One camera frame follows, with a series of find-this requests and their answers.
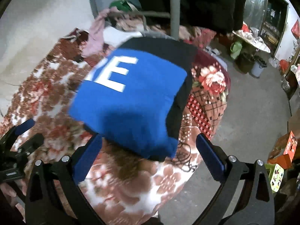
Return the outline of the blue and black sweater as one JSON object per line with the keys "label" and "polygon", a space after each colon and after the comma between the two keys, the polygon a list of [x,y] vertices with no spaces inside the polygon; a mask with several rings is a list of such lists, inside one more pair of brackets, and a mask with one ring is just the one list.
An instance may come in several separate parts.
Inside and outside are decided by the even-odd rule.
{"label": "blue and black sweater", "polygon": [[69,114],[142,158],[173,158],[196,54],[173,39],[131,38],[89,72]]}

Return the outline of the floral brown white blanket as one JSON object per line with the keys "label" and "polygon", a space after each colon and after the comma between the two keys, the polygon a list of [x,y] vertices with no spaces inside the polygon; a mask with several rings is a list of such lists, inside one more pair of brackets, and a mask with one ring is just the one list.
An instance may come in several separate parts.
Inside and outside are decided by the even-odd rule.
{"label": "floral brown white blanket", "polygon": [[[35,121],[33,128],[17,139],[13,150],[36,133],[44,136],[44,144],[29,157],[22,189],[27,188],[35,161],[58,161],[91,137],[67,111],[84,77],[113,48],[107,45],[100,53],[82,59],[86,41],[87,33],[78,29],[59,39],[21,84],[1,118],[2,135],[29,118]],[[176,196],[197,169],[201,162],[195,144],[198,134],[192,114],[184,109],[173,159],[157,162],[137,158],[104,141],[80,189],[107,224],[141,224]]]}

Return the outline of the orange cardboard box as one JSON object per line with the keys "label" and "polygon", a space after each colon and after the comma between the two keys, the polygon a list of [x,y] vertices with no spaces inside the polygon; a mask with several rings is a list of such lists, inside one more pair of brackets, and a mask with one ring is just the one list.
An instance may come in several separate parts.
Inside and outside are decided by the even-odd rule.
{"label": "orange cardboard box", "polygon": [[292,162],[299,158],[299,139],[293,131],[280,137],[269,153],[267,163],[278,164],[284,170],[292,166]]}

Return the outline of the dark red floral blanket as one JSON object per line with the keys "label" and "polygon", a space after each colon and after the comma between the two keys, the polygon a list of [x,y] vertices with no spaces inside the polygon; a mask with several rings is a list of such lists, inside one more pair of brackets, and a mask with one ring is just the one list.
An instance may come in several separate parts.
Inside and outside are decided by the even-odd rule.
{"label": "dark red floral blanket", "polygon": [[210,29],[190,26],[179,27],[179,38],[198,48],[192,64],[193,84],[187,108],[200,132],[211,139],[227,107],[231,80],[224,63],[213,56],[208,48],[216,33]]}

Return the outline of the pink cloth on bed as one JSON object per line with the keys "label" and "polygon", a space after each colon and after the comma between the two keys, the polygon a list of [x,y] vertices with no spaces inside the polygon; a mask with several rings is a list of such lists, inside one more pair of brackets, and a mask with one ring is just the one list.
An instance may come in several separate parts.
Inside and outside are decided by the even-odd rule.
{"label": "pink cloth on bed", "polygon": [[83,58],[90,57],[102,51],[104,45],[103,33],[105,29],[105,19],[110,12],[119,12],[119,10],[117,7],[104,9],[99,12],[98,16],[91,24],[91,27],[88,30],[88,39],[81,53]]}

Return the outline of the grey bucket on floor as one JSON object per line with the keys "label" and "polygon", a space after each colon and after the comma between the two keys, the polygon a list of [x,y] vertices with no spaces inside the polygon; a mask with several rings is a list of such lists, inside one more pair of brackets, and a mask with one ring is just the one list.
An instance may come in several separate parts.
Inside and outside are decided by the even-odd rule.
{"label": "grey bucket on floor", "polygon": [[251,75],[255,78],[259,78],[263,70],[267,67],[267,63],[259,56],[254,57],[254,64],[250,71]]}

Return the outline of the green bag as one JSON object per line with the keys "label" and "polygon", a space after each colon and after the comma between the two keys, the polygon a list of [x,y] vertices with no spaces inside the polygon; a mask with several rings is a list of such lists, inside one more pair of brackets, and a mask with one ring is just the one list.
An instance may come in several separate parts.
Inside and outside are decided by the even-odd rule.
{"label": "green bag", "polygon": [[232,45],[230,46],[230,57],[233,60],[236,60],[240,55],[242,48],[243,48],[242,41],[238,40],[233,42]]}

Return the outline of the cluttered side table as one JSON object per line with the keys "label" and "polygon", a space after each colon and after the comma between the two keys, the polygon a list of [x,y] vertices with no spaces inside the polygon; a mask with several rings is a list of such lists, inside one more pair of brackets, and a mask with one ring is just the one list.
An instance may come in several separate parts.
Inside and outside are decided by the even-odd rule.
{"label": "cluttered side table", "polygon": [[233,31],[233,34],[241,38],[243,41],[247,42],[248,44],[252,45],[256,49],[270,53],[270,48],[264,43],[262,38],[254,38],[251,32],[246,32],[243,30]]}

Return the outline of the grey metal bed post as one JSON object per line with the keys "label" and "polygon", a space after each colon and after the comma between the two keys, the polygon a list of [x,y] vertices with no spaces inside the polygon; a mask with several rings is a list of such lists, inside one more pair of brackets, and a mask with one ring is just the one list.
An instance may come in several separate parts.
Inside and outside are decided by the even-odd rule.
{"label": "grey metal bed post", "polygon": [[180,2],[181,0],[170,0],[170,35],[175,40],[179,39]]}

